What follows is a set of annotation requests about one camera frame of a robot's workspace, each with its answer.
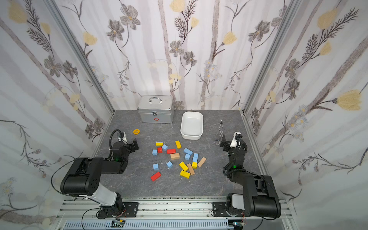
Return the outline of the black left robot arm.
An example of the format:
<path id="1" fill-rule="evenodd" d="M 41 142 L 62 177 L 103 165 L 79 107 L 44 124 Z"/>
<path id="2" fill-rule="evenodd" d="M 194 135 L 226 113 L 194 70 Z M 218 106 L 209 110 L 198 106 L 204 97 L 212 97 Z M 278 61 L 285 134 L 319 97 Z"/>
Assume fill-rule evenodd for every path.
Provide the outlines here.
<path id="1" fill-rule="evenodd" d="M 120 217 L 127 211 L 122 196 L 101 184 L 103 174 L 123 174 L 130 154 L 139 150 L 136 139 L 129 143 L 125 132 L 115 129 L 109 138 L 107 158 L 77 158 L 60 184 L 60 192 L 66 196 L 85 197 L 99 204 L 97 217 Z"/>

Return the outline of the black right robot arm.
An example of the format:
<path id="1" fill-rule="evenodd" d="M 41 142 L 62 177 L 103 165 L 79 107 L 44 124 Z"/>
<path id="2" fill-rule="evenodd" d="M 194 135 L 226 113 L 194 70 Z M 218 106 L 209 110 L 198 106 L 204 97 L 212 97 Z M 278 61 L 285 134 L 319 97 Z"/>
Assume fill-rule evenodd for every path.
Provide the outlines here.
<path id="1" fill-rule="evenodd" d="M 272 177 L 258 175 L 243 166 L 248 147 L 240 133 L 233 140 L 220 143 L 228 153 L 229 162 L 223 167 L 223 174 L 231 182 L 242 186 L 242 194 L 227 196 L 226 211 L 230 215 L 238 213 L 245 217 L 261 217 L 275 220 L 281 216 L 281 204 Z"/>

